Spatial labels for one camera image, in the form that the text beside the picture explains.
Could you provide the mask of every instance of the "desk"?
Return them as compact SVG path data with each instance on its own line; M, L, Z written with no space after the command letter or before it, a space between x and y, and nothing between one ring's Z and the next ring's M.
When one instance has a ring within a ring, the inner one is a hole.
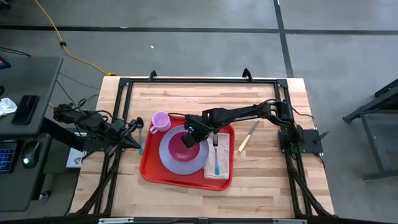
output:
M18 147L14 171L1 174L0 183L0 211L21 212L27 210L32 196L39 196L44 181L43 168L51 146L52 138L49 134L40 134L36 140L40 143L39 160L34 168L26 169L22 166L21 148L33 138L18 139Z
M0 119L0 136L34 136L42 127L45 112L57 81L63 59L60 57L8 57L11 68L0 70L1 98L10 98L17 106L24 95L37 95L39 101L28 125L11 123L14 114Z
M97 110L112 113L120 77L105 77L99 94ZM290 98L299 113L310 114L304 80L288 79ZM124 106L126 90L120 108ZM201 111L224 107L249 106L274 98L273 86L266 84L220 83L135 83L129 110L130 121L137 116L144 120L142 137L146 139L150 119L159 110L200 114ZM313 121L295 114L297 124L305 129ZM268 120L260 124L242 154L234 156L233 181L224 191L190 189L145 181L140 173L138 150L126 149L121 158L114 195L114 217L224 217L224 218L292 218L292 199L284 155L279 151L277 131ZM233 123L236 131L235 149L247 136L253 120ZM133 133L138 139L138 131ZM96 152L85 159L73 198L71 212L77 211L94 192L100 179L103 154ZM325 171L319 158L303 154L308 187L318 201L333 213ZM301 190L300 207L304 211Z

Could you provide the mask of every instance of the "yellow cable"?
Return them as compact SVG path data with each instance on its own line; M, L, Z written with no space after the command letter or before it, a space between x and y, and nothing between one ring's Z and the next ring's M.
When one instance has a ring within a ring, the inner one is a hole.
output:
M54 27L55 31L57 32L57 34L58 34L58 36L59 36L59 38L60 38L60 40L61 40L61 42L64 42L63 39L62 39L61 34L59 33L59 31L58 31L57 27L55 26L54 22L52 21L51 17L47 14L47 12L44 10L44 8L40 5L40 3L39 3L37 0L35 0L35 2L36 2L37 5L41 8L41 10L44 12L44 14L47 16L47 18L48 18L49 21L51 22L52 26ZM71 56L72 58L74 58L74 59L76 59L76 60L79 60L79 61L81 61L81 62L87 63L87 64L91 65L92 67L95 67L96 69L98 69L99 71L101 71L105 76L115 75L114 72L105 72L104 70L102 70L102 69L100 69L98 66L96 66L95 64L93 64L93 63L91 63L91 62L89 62L89 61L86 61L86 60L84 60L84 59L82 59L82 58L80 58L80 57L74 56L73 54L71 54L71 53L68 51L68 49L67 49L66 46L63 45L62 47L63 47L63 49L67 52L67 54L68 54L69 56Z

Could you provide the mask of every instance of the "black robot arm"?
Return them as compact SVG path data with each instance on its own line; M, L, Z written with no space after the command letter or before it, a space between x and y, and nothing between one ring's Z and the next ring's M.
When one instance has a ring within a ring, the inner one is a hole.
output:
M285 101L269 99L258 105L232 110L213 108L203 111L201 116L186 114L184 128L188 130L188 133L182 136L182 141L185 146L192 147L207 139L210 133L218 133L221 128L232 122L255 118L268 119L274 125L287 128L291 142L301 140L302 128L295 125L289 104Z
M53 109L53 118L61 123L75 124L88 132L90 138L85 141L85 151L104 151L111 154L117 147L140 148L131 137L131 133L137 128L135 119L130 123L125 123L122 119L113 119L112 123L108 123L109 118L100 113L108 113L107 111L80 111L72 106L73 104L58 105Z

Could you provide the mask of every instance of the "tissue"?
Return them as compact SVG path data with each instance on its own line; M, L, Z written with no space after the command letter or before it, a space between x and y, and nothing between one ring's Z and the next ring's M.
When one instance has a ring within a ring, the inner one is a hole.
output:
M0 117L17 110L17 105L9 98L1 99L0 101Z

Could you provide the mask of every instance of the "computer mouse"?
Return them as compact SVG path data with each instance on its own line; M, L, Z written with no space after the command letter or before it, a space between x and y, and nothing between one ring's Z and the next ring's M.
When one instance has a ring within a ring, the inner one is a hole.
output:
M26 169L31 169L37 165L40 154L39 146L38 141L30 141L22 148L22 165Z

